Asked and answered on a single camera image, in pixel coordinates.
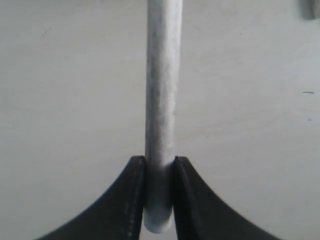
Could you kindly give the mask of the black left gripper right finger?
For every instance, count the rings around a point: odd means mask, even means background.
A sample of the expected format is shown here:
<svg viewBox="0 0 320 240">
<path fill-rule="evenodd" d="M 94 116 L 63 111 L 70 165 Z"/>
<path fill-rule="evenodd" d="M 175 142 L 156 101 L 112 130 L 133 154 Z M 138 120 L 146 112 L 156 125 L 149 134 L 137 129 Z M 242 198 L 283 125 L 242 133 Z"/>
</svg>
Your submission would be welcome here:
<svg viewBox="0 0 320 240">
<path fill-rule="evenodd" d="M 179 240 L 275 240 L 228 206 L 187 157 L 173 162 L 172 200 Z"/>
</svg>

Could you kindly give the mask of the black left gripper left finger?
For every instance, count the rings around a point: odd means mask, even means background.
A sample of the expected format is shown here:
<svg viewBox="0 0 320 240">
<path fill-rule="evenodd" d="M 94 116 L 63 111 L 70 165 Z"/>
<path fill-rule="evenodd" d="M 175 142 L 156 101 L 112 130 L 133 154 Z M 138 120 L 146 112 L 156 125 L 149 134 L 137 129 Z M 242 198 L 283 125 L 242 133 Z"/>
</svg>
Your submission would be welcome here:
<svg viewBox="0 0 320 240">
<path fill-rule="evenodd" d="M 43 240 L 138 240 L 146 196 L 146 162 L 133 156 L 114 183 L 86 210 Z"/>
</svg>

